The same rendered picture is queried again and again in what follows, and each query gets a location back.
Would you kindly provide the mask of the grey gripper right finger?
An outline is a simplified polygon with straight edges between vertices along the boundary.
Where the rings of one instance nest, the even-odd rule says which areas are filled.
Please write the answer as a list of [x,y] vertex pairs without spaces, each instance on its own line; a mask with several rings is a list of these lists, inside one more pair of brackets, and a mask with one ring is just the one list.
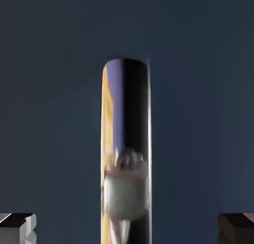
[[217,244],[254,244],[254,213],[221,213],[217,224]]

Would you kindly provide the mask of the dark blue drawer front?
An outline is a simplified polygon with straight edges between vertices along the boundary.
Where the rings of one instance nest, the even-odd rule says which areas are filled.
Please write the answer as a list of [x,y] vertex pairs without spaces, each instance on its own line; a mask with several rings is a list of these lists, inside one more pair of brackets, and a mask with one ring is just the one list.
[[254,212],[254,0],[0,0],[0,211],[100,243],[104,62],[149,64],[152,244]]

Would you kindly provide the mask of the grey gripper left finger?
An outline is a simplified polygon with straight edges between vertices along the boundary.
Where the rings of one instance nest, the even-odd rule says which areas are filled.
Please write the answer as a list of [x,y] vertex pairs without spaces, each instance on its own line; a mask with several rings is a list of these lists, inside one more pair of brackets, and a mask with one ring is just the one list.
[[0,213],[0,244],[37,244],[34,213]]

